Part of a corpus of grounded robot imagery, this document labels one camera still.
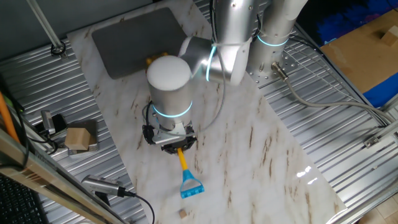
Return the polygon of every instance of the robotic arm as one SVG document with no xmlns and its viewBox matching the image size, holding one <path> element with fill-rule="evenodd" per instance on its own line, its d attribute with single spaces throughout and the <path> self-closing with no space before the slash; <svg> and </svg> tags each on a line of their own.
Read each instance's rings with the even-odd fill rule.
<svg viewBox="0 0 398 224">
<path fill-rule="evenodd" d="M 245 70 L 260 76 L 269 75 L 274 62 L 283 63 L 284 45 L 306 2 L 273 0 L 264 10 L 257 37 L 252 37 L 259 6 L 257 0 L 222 0 L 215 1 L 214 5 L 211 2 L 215 43 L 188 37 L 178 57 L 158 58 L 147 70 L 153 105 L 147 106 L 147 124 L 142 127 L 146 141 L 160 144 L 162 150 L 170 154 L 177 153 L 177 148 L 189 149 L 196 141 L 190 108 L 192 90 L 198 82 L 204 79 L 238 85 Z M 153 119 L 150 115 L 155 117 L 158 127 L 150 125 L 148 120 Z"/>
</svg>

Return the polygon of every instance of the gray pad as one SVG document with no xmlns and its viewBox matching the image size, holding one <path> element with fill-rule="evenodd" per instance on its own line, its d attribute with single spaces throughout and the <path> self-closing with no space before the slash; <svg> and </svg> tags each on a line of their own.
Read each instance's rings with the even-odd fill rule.
<svg viewBox="0 0 398 224">
<path fill-rule="evenodd" d="M 146 69 L 146 58 L 178 55 L 187 37 L 169 8 L 96 30 L 93 40 L 112 79 Z"/>
</svg>

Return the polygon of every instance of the orange pole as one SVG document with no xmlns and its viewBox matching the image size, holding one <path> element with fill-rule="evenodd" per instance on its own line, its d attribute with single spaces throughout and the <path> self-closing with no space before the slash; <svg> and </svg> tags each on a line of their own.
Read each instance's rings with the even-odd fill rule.
<svg viewBox="0 0 398 224">
<path fill-rule="evenodd" d="M 19 144 L 21 143 L 19 141 L 17 132 L 15 131 L 14 123 L 12 122 L 10 111 L 8 110 L 6 101 L 4 101 L 4 97 L 0 92 L 0 113 L 1 116 L 4 120 L 4 124 L 6 125 L 6 129 L 8 134 Z"/>
</svg>

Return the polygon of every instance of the metal grating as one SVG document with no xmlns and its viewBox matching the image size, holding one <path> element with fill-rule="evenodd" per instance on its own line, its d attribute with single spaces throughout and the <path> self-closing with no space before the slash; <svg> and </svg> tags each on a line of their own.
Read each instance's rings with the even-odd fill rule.
<svg viewBox="0 0 398 224">
<path fill-rule="evenodd" d="M 260 2 L 261 16 L 269 1 Z M 195 3 L 209 21 L 209 0 L 198 0 Z M 285 51 L 317 74 L 304 69 L 289 58 L 289 54 L 285 54 L 289 58 L 289 64 L 285 67 L 287 72 L 290 71 L 288 74 L 292 85 L 306 100 L 327 103 L 349 101 L 353 97 L 363 101 L 362 94 L 346 82 L 345 77 L 339 77 L 313 49 L 289 41 Z M 367 111 L 351 106 L 309 108 L 298 103 L 277 76 L 252 78 L 258 83 L 279 118 L 348 207 L 342 214 L 351 216 L 350 221 L 346 222 L 360 218 L 363 215 L 363 210 L 362 213 L 358 212 L 361 206 L 367 200 L 373 200 L 371 196 L 375 192 L 382 192 L 392 179 L 398 177 L 398 145 L 393 138 L 387 138 L 367 149 L 363 142 L 380 130 L 379 124 Z M 388 111 L 398 119 L 398 99 L 395 104 L 391 103 Z M 370 210 L 390 195 L 380 196 L 365 209 Z"/>
<path fill-rule="evenodd" d="M 50 46 L 46 46 L 0 62 L 0 72 L 32 124 L 41 121 L 40 110 L 62 114 L 67 123 L 97 120 L 97 152 L 70 157 L 66 149 L 59 149 L 52 156 L 54 160 L 79 181 L 94 174 L 118 179 L 125 188 L 135 191 L 70 43 L 68 40 L 64 42 L 69 56 L 67 60 L 51 56 Z M 65 136 L 66 133 L 56 141 L 63 142 Z M 42 195 L 40 199 L 50 223 L 77 223 L 85 219 Z M 138 199 L 115 196 L 110 197 L 109 202 L 126 221 L 147 223 Z"/>
</svg>

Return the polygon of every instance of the white marble board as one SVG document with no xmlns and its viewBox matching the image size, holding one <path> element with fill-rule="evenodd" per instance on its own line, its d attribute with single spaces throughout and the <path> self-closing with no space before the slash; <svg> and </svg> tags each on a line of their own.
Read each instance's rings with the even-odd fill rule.
<svg viewBox="0 0 398 224">
<path fill-rule="evenodd" d="M 145 72 L 110 79 L 91 38 L 95 30 L 162 7 L 171 9 L 188 36 L 211 37 L 191 0 L 161 1 L 68 34 L 137 194 L 152 204 L 156 223 L 315 224 L 345 209 L 247 74 L 240 86 L 227 86 L 221 116 L 185 153 L 205 192 L 181 199 L 178 157 L 149 146 L 142 136 L 141 110 L 150 98 Z M 222 92 L 222 85 L 201 83 L 193 99 L 194 129 L 213 119 Z M 180 209 L 188 213 L 184 219 Z"/>
</svg>

